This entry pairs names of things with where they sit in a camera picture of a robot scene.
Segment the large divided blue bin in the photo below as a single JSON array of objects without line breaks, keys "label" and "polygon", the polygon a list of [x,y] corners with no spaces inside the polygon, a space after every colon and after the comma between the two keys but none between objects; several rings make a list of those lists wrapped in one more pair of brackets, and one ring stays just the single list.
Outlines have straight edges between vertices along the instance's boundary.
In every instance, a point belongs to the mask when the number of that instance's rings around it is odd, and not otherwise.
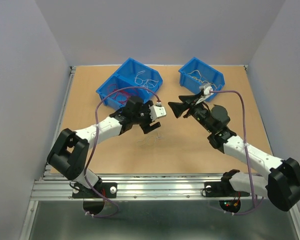
[{"label": "large divided blue bin", "polygon": [[128,98],[138,96],[144,102],[151,100],[163,79],[154,70],[132,58],[128,58],[97,90],[100,99],[109,96],[103,104],[114,110],[126,105]]}]

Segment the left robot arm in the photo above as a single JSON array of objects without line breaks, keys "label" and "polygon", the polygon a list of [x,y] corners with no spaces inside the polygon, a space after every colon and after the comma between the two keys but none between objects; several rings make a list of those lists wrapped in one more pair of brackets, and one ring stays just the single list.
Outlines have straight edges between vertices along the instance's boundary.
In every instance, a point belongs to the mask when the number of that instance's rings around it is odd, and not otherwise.
[{"label": "left robot arm", "polygon": [[138,96],[130,97],[125,106],[107,116],[101,122],[72,131],[62,130],[52,146],[46,162],[67,180],[84,186],[90,197],[101,193],[102,179],[86,167],[89,149],[112,137],[129,131],[134,125],[148,134],[161,126],[159,118],[167,115],[161,102],[144,102]]}]

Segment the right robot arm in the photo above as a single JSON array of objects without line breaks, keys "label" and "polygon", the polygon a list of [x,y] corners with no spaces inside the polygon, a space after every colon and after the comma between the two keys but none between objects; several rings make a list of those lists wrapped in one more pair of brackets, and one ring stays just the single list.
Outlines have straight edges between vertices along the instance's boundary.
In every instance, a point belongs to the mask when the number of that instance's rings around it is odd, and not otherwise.
[{"label": "right robot arm", "polygon": [[252,200],[268,198],[279,210],[287,212],[300,201],[300,164],[289,157],[281,159],[247,143],[228,128],[230,117],[221,105],[209,108],[204,95],[181,95],[180,102],[168,102],[176,118],[193,117],[210,135],[210,145],[221,153],[231,156],[247,165],[251,172],[237,169],[225,172],[220,181],[207,188],[206,197],[231,197],[239,193],[250,193]]}]

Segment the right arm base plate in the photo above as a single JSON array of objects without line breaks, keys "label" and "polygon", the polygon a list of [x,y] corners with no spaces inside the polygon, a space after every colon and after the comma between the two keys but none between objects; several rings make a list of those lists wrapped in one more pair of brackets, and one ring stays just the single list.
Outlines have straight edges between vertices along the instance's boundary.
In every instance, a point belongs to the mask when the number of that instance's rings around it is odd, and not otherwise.
[{"label": "right arm base plate", "polygon": [[222,181],[208,181],[204,183],[201,190],[201,195],[207,198],[221,198],[221,197],[249,197],[250,193],[245,191],[236,191],[226,182]]}]

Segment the aluminium frame rail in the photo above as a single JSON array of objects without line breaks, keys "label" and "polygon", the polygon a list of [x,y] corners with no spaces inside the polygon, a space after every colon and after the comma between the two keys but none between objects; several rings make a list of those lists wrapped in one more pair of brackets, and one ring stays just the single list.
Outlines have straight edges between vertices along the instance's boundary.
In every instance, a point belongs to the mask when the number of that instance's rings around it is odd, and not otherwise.
[{"label": "aluminium frame rail", "polygon": [[[76,66],[66,101],[61,127],[82,129],[95,121],[95,108],[101,101],[95,93],[116,65]],[[232,169],[247,171],[240,160],[214,149],[207,140],[208,132],[193,118],[176,118],[168,102],[178,102],[179,95],[191,92],[179,85],[179,65],[150,65],[163,78],[158,91],[167,116],[159,119],[161,127],[144,135],[134,126],[122,136],[98,144],[91,169],[104,183],[117,183],[115,201],[199,200],[204,197],[204,182],[220,181]],[[234,88],[244,99],[248,144],[270,154],[260,113],[243,65],[212,66],[225,77],[225,89]],[[236,93],[220,93],[209,103],[224,106],[230,117],[228,127],[243,138],[242,104]],[[137,143],[159,133],[155,143]],[[74,199],[69,181],[60,174],[55,181],[40,180],[33,186],[32,201],[65,201]]]}]

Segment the small blue bin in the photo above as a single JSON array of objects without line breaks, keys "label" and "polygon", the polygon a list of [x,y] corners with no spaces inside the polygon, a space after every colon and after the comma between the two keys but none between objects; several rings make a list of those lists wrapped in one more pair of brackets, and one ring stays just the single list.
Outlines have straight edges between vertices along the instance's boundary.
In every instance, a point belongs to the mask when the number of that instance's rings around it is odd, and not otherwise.
[{"label": "small blue bin", "polygon": [[180,73],[180,86],[193,94],[198,94],[199,87],[204,84],[210,83],[213,91],[220,91],[225,86],[224,75],[196,57],[183,65],[178,72]]}]

